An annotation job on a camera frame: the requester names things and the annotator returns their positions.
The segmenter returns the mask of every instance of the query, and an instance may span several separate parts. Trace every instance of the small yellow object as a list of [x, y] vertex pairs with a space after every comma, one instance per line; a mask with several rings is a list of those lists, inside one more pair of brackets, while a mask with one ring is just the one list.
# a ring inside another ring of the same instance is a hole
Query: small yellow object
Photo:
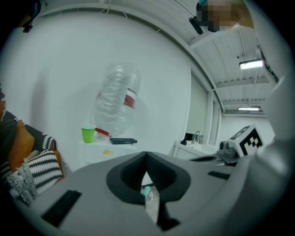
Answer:
[[102, 152], [104, 155], [113, 155], [113, 153], [109, 150], [103, 151]]

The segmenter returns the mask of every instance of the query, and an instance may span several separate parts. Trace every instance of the plastic water bottle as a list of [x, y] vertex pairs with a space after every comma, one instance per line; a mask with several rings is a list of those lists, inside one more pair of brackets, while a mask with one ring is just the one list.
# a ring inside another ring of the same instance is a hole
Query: plastic water bottle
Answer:
[[134, 114], [140, 84], [140, 73], [134, 64], [110, 64], [96, 96], [90, 123], [109, 136], [124, 133]]

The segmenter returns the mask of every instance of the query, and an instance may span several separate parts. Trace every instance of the ceiling beam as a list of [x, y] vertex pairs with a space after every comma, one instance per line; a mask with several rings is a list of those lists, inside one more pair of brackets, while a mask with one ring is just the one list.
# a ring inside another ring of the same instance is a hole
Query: ceiling beam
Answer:
[[223, 116], [243, 116], [243, 117], [262, 117], [265, 118], [264, 113], [237, 113], [237, 112], [224, 112]]
[[[242, 80], [235, 80], [230, 82], [224, 82], [224, 83], [217, 83], [216, 87], [217, 89], [224, 89], [224, 88], [231, 88], [236, 86], [249, 86], [254, 85], [255, 79], [242, 79]], [[269, 83], [268, 79], [265, 77], [257, 78], [256, 84], [265, 84]]]
[[189, 42], [189, 46], [191, 47], [191, 49], [196, 49], [198, 46], [200, 46], [212, 39], [222, 36], [225, 32], [228, 33], [229, 31], [239, 30], [242, 28], [243, 28], [242, 26], [236, 26], [234, 28], [228, 29], [227, 31], [219, 31], [219, 32], [215, 32], [215, 33], [210, 32], [210, 31], [204, 32], [200, 36], [197, 36], [196, 38], [191, 40]]
[[[68, 9], [76, 9], [76, 8], [108, 8], [109, 6], [107, 4], [98, 4], [98, 3], [80, 3], [80, 4], [70, 4], [70, 5], [64, 5], [64, 6], [60, 6], [51, 10], [47, 10], [45, 12], [43, 12], [42, 14], [40, 14], [40, 17], [44, 17], [46, 15], [49, 15], [51, 13], [54, 12], [60, 12], [63, 10], [68, 10]], [[125, 12], [131, 16], [135, 16], [138, 18], [143, 19], [144, 21], [149, 22], [150, 24], [153, 24], [155, 26], [157, 26], [158, 29], [161, 29], [162, 31], [164, 31], [165, 33], [167, 33], [168, 35], [170, 35], [173, 39], [175, 39], [181, 46], [182, 48], [189, 53], [193, 59], [195, 60], [195, 62], [197, 62], [198, 66], [200, 66], [200, 68], [204, 71], [205, 75], [206, 75], [206, 79], [208, 79], [211, 83], [211, 85], [213, 86], [213, 89], [217, 89], [215, 81], [212, 77], [212, 75], [209, 73], [209, 70], [207, 69], [207, 67], [205, 66], [205, 64], [202, 62], [202, 60], [199, 58], [199, 56], [195, 53], [195, 51], [187, 44], [187, 42], [185, 42], [183, 40], [183, 38], [181, 38], [178, 34], [176, 34], [171, 28], [169, 28], [168, 26], [164, 25], [163, 23], [159, 22], [158, 20], [156, 20], [153, 17], [150, 17], [148, 15], [146, 15], [145, 13], [136, 11], [136, 10], [132, 10], [130, 8], [127, 7], [122, 7], [122, 6], [116, 6], [116, 5], [111, 5], [110, 6], [110, 10], [114, 10], [114, 11], [118, 11], [118, 12]], [[218, 91], [215, 91], [214, 96], [218, 97], [220, 106], [222, 107], [222, 110], [224, 110], [224, 105], [221, 99], [220, 94], [218, 94]]]
[[242, 101], [223, 101], [224, 106], [248, 106], [248, 105], [261, 105], [264, 100], [242, 100]]

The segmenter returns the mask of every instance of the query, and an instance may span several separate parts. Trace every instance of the cushion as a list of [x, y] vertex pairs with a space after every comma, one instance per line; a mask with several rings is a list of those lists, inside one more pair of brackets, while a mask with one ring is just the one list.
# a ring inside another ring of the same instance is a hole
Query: cushion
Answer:
[[[4, 108], [2, 120], [7, 120], [7, 119], [19, 121], [17, 117], [15, 117], [13, 114], [11, 114], [9, 111], [7, 111]], [[34, 146], [33, 146], [34, 150], [42, 152], [44, 150], [49, 150], [50, 147], [53, 147], [53, 150], [57, 150], [57, 142], [53, 137], [36, 130], [35, 128], [29, 126], [28, 124], [24, 124], [24, 126], [27, 129], [27, 131], [35, 139]]]
[[7, 157], [12, 172], [22, 166], [23, 159], [30, 155], [33, 145], [33, 136], [26, 130], [23, 122], [18, 121], [17, 134]]
[[53, 151], [45, 150], [28, 161], [38, 195], [52, 187], [63, 178], [57, 158]]
[[0, 118], [2, 120], [3, 109], [5, 108], [5, 101], [0, 101]]
[[0, 123], [0, 165], [7, 161], [17, 135], [18, 124], [14, 120], [5, 120]]
[[12, 198], [18, 199], [28, 206], [37, 197], [33, 178], [26, 176], [23, 167], [10, 174], [4, 182], [4, 186]]

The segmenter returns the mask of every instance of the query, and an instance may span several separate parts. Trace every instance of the ceiling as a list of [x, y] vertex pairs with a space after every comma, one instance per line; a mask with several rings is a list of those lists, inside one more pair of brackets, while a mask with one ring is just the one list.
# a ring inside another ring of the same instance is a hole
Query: ceiling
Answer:
[[[41, 16], [65, 9], [96, 8], [103, 13], [125, 12], [156, 25], [173, 37], [203, 69], [223, 114], [239, 107], [259, 107], [273, 87], [263, 68], [240, 70], [239, 63], [260, 58], [254, 31], [237, 27], [226, 32], [198, 35], [189, 23], [198, 0], [41, 0]], [[263, 116], [263, 112], [254, 112]]]

